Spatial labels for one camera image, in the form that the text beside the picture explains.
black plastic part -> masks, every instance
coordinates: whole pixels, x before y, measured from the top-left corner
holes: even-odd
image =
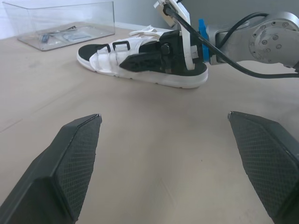
[[[117,45],[122,45],[122,44],[126,44],[128,50],[131,50],[131,46],[130,46],[129,41],[120,41],[120,42],[114,42],[114,43],[112,43],[113,50],[115,51],[116,46],[117,46]]]
[[[275,224],[299,223],[299,143],[277,122],[228,116],[244,169]]]
[[[63,126],[0,207],[0,224],[73,224],[93,172],[101,116]]]
[[[179,30],[164,33],[158,42],[142,45],[139,54],[128,56],[120,67],[133,72],[155,71],[179,76],[197,76],[206,71],[206,65],[203,63],[201,44],[196,46],[199,57],[193,60],[196,64],[192,71],[186,68],[183,40]]]

black gripper pad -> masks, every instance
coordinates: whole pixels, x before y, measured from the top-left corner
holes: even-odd
[[[277,122],[228,115],[243,167],[276,224],[299,224],[299,143]]]
[[[94,114],[63,126],[1,205],[0,224],[75,223],[93,172],[101,123]]]

black strap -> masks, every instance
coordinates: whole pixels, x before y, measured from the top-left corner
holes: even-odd
[[[108,50],[108,53],[110,53],[111,52],[111,48],[110,48],[110,45],[109,44],[101,44],[100,46],[97,46],[97,49],[98,50],[101,50],[101,49],[103,49],[103,48],[107,48],[107,50]]]
[[[115,48],[116,48],[117,45],[122,45],[122,44],[126,44],[128,50],[131,50],[131,46],[130,46],[129,41],[121,41],[121,42],[114,42],[114,43],[112,44],[114,51],[115,51]]]

wall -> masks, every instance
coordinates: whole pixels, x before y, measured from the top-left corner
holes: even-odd
[[[198,27],[198,19],[206,24],[234,23],[254,12],[287,11],[299,16],[298,0],[184,0],[191,24]]]
[[[114,0],[115,21],[137,25],[152,25],[157,28],[169,28],[154,8],[156,1],[157,0]],[[0,3],[0,39],[10,36],[14,36],[14,31],[3,4]]]

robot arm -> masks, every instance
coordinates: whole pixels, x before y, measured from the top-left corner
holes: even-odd
[[[207,40],[191,30],[190,16],[184,6],[175,0],[159,0],[155,8],[162,12],[162,16],[171,26],[178,21],[182,27],[182,39],[186,65],[190,64],[189,52],[192,54],[190,34],[197,36],[198,40],[209,47],[208,61],[211,65],[229,63],[241,72],[262,78],[299,77],[296,74],[264,75],[249,71],[235,62],[251,60],[262,63],[282,63],[285,67],[299,71],[299,19],[297,16],[280,12],[270,14],[259,21],[247,21],[235,30],[225,44],[217,48],[231,26],[207,26],[204,30]],[[198,48],[199,57],[204,53]]]
[[[217,46],[230,27],[208,26],[209,41]],[[257,61],[282,63],[289,68],[299,69],[299,19],[288,12],[270,14],[263,19],[247,22],[232,33],[221,51],[235,62]],[[224,63],[216,55],[210,64]]]

